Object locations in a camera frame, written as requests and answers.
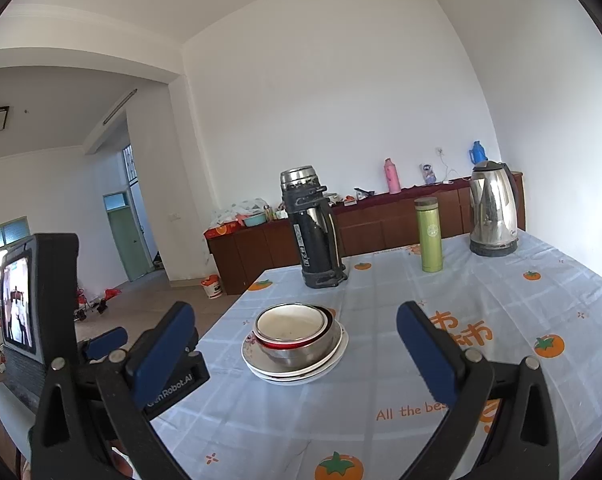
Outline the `pink flower white plate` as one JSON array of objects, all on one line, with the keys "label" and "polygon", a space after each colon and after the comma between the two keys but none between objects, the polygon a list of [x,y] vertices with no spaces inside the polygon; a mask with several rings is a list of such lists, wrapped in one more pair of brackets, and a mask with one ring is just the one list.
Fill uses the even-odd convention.
[{"label": "pink flower white plate", "polygon": [[325,356],[310,364],[288,365],[274,361],[264,351],[264,349],[261,347],[261,344],[257,343],[257,338],[255,338],[252,334],[243,339],[243,343],[241,344],[241,357],[243,358],[243,362],[245,362],[249,370],[250,367],[253,367],[258,372],[269,376],[291,377],[305,374],[325,364],[335,354],[338,344],[341,343],[342,338],[349,338],[348,332],[341,324],[339,324],[339,328],[339,338],[333,345],[333,348],[331,348]]}]

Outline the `red flower white plate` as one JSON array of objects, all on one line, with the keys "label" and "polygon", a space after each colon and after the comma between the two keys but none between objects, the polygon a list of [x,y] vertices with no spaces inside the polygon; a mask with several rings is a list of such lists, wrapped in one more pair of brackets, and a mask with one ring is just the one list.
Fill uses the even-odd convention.
[{"label": "red flower white plate", "polygon": [[260,379],[265,380],[269,384],[277,384],[284,386],[294,386],[294,385],[304,385],[309,382],[313,382],[313,380],[318,380],[325,375],[327,375],[331,370],[333,370],[341,361],[344,356],[345,350],[348,348],[348,344],[350,339],[347,337],[343,337],[341,343],[338,344],[335,354],[323,365],[315,368],[315,370],[311,370],[305,374],[300,374],[297,376],[291,377],[274,377],[258,372],[255,368],[250,367],[250,370],[253,375],[257,376]]}]

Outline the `stainless steel bowl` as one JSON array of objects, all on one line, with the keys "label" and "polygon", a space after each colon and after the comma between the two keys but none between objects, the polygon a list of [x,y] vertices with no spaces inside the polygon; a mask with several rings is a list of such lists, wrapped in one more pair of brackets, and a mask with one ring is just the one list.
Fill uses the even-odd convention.
[{"label": "stainless steel bowl", "polygon": [[310,364],[333,348],[339,324],[324,307],[280,304],[259,314],[250,334],[274,361]]}]

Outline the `red child tricycle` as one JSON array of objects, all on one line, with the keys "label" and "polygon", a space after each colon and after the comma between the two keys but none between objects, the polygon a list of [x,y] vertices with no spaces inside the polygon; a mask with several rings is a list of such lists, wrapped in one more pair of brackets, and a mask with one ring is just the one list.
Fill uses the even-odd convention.
[{"label": "red child tricycle", "polygon": [[119,288],[107,288],[102,295],[89,299],[83,288],[77,289],[77,307],[74,310],[74,321],[85,321],[88,314],[94,311],[103,314],[108,309],[108,301],[121,294],[122,290]]}]

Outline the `persimmon print tablecloth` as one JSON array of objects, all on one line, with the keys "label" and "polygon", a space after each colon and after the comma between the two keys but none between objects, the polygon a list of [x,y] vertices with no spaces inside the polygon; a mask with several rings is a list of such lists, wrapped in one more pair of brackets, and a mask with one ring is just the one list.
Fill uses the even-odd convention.
[{"label": "persimmon print tablecloth", "polygon": [[[481,258],[466,236],[443,243],[443,268],[419,251],[351,257],[335,288],[305,286],[297,266],[263,272],[199,348],[209,380],[153,426],[194,479],[395,479],[446,413],[397,334],[413,300],[462,348],[488,359],[539,360],[558,431],[560,477],[572,477],[602,437],[602,278],[522,234],[514,254]],[[274,304],[330,308],[349,336],[331,370],[276,385],[246,366],[241,346]]]}]

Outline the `white plastic bucket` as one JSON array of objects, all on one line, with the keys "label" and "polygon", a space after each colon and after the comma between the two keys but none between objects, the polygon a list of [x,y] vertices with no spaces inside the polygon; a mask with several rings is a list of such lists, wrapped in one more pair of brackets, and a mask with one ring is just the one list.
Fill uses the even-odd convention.
[{"label": "white plastic bucket", "polygon": [[216,299],[223,295],[221,279],[217,274],[207,276],[200,285],[209,299]]}]

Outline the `green door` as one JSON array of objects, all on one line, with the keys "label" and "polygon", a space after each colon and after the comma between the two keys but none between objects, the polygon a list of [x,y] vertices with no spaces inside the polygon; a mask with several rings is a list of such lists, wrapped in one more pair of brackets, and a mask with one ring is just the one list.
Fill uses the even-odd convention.
[{"label": "green door", "polygon": [[103,205],[127,278],[136,281],[149,273],[152,265],[132,203],[126,192],[118,192],[103,196]]}]

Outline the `brown wooden sideboard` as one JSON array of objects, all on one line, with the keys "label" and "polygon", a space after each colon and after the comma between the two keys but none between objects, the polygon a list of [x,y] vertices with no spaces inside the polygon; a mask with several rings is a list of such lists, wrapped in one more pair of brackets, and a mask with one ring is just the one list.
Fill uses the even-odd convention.
[{"label": "brown wooden sideboard", "polygon": [[[450,184],[405,188],[399,194],[383,193],[352,206],[333,207],[344,257],[363,255],[418,242],[414,200],[437,197],[441,236],[472,232],[472,201],[469,180]],[[225,292],[239,295],[266,270],[294,266],[300,262],[297,243],[286,219],[241,228],[208,240]]]}]

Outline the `green thermos bottle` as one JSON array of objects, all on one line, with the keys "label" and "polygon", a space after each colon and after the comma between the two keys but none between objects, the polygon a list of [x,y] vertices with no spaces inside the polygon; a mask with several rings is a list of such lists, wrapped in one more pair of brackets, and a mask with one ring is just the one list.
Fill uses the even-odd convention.
[{"label": "green thermos bottle", "polygon": [[423,272],[439,272],[443,268],[443,255],[438,200],[435,196],[416,198],[415,210],[421,268]]}]

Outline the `stainless electric kettle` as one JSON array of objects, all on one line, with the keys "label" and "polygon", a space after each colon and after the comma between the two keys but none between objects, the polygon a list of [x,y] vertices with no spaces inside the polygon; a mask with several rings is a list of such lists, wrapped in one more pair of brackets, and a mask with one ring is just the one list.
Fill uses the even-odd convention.
[{"label": "stainless electric kettle", "polygon": [[472,232],[470,250],[482,257],[503,257],[518,246],[519,195],[505,162],[478,162],[470,177]]}]

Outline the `large black thermos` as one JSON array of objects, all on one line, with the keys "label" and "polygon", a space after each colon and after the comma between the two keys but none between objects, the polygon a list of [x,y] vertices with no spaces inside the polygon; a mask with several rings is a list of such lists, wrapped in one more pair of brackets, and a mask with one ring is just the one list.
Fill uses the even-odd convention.
[{"label": "large black thermos", "polygon": [[347,279],[339,252],[335,216],[312,166],[280,174],[281,198],[291,223],[293,237],[307,287],[336,287]]}]

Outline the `pink thermos flask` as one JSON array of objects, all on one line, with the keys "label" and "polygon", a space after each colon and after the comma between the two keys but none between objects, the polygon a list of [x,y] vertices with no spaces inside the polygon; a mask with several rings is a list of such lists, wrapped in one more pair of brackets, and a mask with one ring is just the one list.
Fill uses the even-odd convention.
[{"label": "pink thermos flask", "polygon": [[387,158],[383,164],[383,169],[385,169],[389,193],[399,194],[402,191],[402,186],[399,175],[397,174],[397,166],[394,165],[394,162],[390,158]]}]

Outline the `small decorated jar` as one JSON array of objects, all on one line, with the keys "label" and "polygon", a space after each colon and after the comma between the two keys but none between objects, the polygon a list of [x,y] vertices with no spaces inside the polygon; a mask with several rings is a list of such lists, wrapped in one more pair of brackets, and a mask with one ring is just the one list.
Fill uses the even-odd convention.
[{"label": "small decorated jar", "polygon": [[437,183],[438,179],[430,164],[421,164],[419,168],[421,175],[423,176],[423,182],[425,182],[426,185],[434,185]]}]

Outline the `blue thermos flask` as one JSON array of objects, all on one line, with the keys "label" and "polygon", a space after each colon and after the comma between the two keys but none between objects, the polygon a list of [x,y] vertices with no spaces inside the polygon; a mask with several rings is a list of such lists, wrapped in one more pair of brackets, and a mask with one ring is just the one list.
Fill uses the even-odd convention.
[{"label": "blue thermos flask", "polygon": [[472,165],[478,165],[480,162],[485,162],[488,159],[486,151],[480,141],[472,143],[472,148],[468,152]]}]

